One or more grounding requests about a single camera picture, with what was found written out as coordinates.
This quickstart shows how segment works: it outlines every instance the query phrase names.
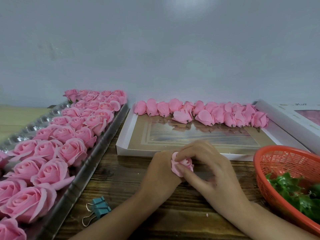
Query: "gray wall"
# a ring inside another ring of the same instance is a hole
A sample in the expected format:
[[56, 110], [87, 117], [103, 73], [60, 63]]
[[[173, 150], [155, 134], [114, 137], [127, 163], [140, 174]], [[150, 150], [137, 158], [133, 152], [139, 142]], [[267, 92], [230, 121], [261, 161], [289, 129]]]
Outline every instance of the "gray wall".
[[319, 98], [320, 0], [0, 0], [0, 102]]

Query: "teal binder clip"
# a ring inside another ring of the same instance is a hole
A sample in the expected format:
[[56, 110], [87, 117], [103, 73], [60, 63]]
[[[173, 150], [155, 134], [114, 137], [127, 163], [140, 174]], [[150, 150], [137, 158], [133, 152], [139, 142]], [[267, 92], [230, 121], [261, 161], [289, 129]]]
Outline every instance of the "teal binder clip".
[[[92, 203], [87, 203], [85, 207], [87, 208], [87, 211], [92, 212], [90, 216], [82, 218], [82, 225], [85, 227], [89, 226], [90, 222], [94, 218], [100, 219], [111, 211], [110, 206], [107, 204], [103, 196], [93, 199]], [[85, 224], [84, 220], [91, 217], [93, 214], [95, 216], [92, 217], [87, 224]]]

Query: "person's left hand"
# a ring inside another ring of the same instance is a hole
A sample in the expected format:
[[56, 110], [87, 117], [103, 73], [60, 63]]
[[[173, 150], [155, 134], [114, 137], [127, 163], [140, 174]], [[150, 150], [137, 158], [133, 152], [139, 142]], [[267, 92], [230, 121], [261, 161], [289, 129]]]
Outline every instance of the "person's left hand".
[[174, 152], [174, 150], [162, 151], [154, 155], [138, 189], [139, 193], [157, 201], [160, 205], [182, 182], [182, 178], [171, 171], [171, 159]]

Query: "red plastic basket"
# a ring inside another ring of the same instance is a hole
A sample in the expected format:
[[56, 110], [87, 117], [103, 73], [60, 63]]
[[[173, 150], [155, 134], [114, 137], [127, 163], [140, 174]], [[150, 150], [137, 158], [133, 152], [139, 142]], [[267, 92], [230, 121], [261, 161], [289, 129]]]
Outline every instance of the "red plastic basket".
[[265, 175], [282, 175], [290, 172], [292, 177], [303, 176], [312, 183], [320, 182], [320, 157], [312, 153], [284, 145], [260, 148], [253, 158], [259, 190], [266, 201], [290, 221], [302, 229], [320, 237], [320, 225], [290, 205], [267, 181]]

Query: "basket rim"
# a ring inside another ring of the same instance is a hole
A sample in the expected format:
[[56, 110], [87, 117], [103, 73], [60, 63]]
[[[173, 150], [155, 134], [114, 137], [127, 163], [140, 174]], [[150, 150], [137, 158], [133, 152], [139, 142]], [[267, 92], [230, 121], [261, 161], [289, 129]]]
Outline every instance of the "basket rim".
[[297, 148], [293, 148], [290, 146], [285, 146], [285, 145], [268, 145], [268, 146], [264, 146], [260, 149], [257, 150], [257, 152], [254, 154], [253, 157], [253, 164], [257, 173], [257, 177], [260, 178], [260, 180], [262, 181], [262, 183], [265, 185], [265, 187], [268, 189], [268, 191], [271, 193], [271, 195], [277, 200], [279, 201], [287, 210], [289, 210], [289, 212], [297, 219], [299, 219], [299, 221], [301, 221], [303, 224], [309, 226], [310, 228], [312, 228], [313, 230], [315, 230], [316, 232], [320, 233], [320, 225], [316, 222], [314, 222], [313, 220], [311, 220], [310, 218], [308, 218], [307, 216], [305, 216], [304, 214], [302, 214], [300, 211], [298, 211], [296, 208], [294, 208], [289, 202], [287, 202], [273, 187], [272, 185], [268, 182], [268, 180], [266, 179], [264, 173], [262, 172], [261, 169], [261, 164], [260, 164], [260, 159], [262, 158], [262, 155], [264, 155], [267, 152], [270, 151], [281, 151], [281, 150], [286, 150], [292, 153], [297, 153], [299, 155], [303, 155], [303, 156], [307, 156], [308, 158], [310, 158], [311, 160], [317, 161], [318, 163], [320, 163], [320, 157], [312, 154], [310, 152], [301, 150], [301, 149], [297, 149]]

